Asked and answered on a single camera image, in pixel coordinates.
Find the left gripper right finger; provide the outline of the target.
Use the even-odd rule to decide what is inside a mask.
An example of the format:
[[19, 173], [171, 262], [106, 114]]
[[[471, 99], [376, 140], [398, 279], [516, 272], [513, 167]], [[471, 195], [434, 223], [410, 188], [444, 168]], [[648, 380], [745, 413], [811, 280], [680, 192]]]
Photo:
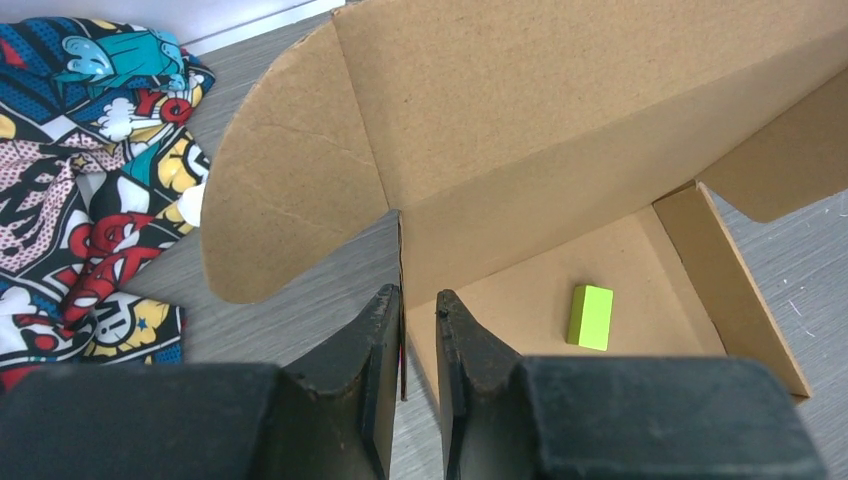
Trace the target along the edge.
[[788, 393], [734, 357], [532, 356], [436, 300], [448, 479], [824, 479]]

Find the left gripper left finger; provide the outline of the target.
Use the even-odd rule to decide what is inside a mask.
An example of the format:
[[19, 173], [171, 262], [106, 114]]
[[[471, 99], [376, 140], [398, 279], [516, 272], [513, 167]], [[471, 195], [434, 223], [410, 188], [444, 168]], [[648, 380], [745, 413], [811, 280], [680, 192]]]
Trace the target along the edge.
[[1, 403], [5, 479], [385, 479], [402, 298], [286, 366], [60, 365]]

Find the small green block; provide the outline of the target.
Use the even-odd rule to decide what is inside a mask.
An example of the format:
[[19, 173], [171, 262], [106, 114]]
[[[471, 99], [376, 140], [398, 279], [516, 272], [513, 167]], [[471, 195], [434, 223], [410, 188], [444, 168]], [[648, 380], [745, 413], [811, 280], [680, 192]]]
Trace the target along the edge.
[[575, 287], [566, 342], [597, 351], [608, 349], [614, 292], [593, 285]]

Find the brown cardboard box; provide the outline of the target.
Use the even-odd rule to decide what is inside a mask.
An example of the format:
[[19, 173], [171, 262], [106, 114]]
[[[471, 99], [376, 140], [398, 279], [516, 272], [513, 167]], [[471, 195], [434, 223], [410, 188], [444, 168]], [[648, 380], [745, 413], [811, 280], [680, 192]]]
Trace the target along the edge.
[[363, 1], [234, 115], [201, 214], [207, 283], [276, 294], [400, 214], [407, 331], [438, 390], [436, 297], [523, 354], [729, 354], [809, 385], [714, 197], [769, 222], [847, 186], [843, 1]]

